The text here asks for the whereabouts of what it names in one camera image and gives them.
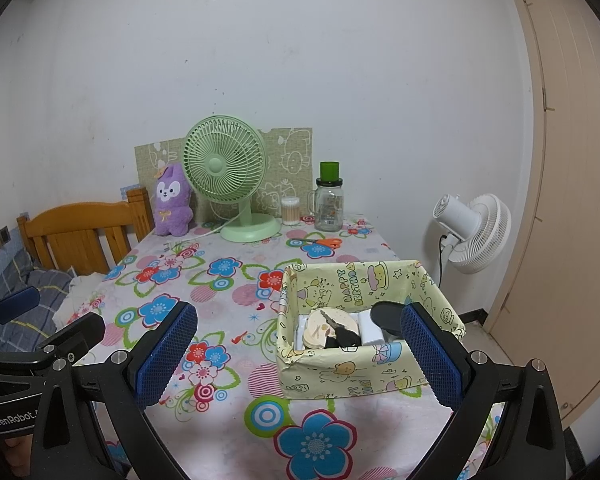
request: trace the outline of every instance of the human hand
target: human hand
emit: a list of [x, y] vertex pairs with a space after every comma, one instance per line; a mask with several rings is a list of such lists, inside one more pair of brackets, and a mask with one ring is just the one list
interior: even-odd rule
[[27, 476], [31, 462], [31, 443], [33, 435], [8, 438], [4, 443], [8, 446], [4, 450], [4, 457], [11, 466], [11, 472], [17, 477]]

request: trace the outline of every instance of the wooden door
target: wooden door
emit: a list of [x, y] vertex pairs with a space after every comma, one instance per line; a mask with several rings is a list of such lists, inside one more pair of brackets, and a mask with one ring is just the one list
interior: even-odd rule
[[491, 335], [516, 365], [545, 361], [565, 423], [600, 382], [600, 21], [584, 0], [524, 3], [546, 95], [544, 165]]

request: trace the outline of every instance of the table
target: table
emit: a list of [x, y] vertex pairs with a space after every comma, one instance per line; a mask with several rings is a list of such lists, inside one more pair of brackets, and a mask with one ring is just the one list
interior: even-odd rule
[[[249, 244], [219, 234], [196, 238], [212, 224], [194, 226], [183, 238], [149, 235], [81, 309], [98, 312], [107, 327], [81, 360], [89, 363], [132, 348], [177, 301], [196, 307], [196, 337], [160, 402], [146, 410], [192, 480], [405, 478], [450, 416], [428, 386], [350, 399], [281, 397], [275, 323], [282, 269], [293, 262], [398, 259], [363, 216], [348, 216], [335, 234], [316, 232], [313, 222], [304, 217]], [[494, 406], [459, 478], [475, 473], [501, 412]], [[98, 416], [111, 452], [124, 460], [106, 410]]]

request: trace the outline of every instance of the wooden headboard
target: wooden headboard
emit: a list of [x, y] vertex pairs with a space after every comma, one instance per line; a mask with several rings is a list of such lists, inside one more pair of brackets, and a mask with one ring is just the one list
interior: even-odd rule
[[130, 250], [126, 226], [133, 226], [138, 241], [154, 228], [146, 189], [128, 190], [126, 200], [114, 204], [80, 202], [61, 205], [32, 220], [19, 216], [18, 227], [24, 247], [47, 269], [68, 270], [73, 266], [78, 274], [107, 274], [109, 265], [97, 229], [104, 230], [113, 259], [118, 263]]

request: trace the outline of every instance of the floor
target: floor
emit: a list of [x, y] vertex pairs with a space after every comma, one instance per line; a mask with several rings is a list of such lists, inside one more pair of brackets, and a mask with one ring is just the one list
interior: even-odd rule
[[511, 361], [502, 351], [502, 348], [498, 346], [493, 337], [482, 329], [482, 326], [477, 321], [466, 325], [466, 335], [462, 339], [462, 344], [469, 352], [482, 350], [494, 363], [511, 364]]

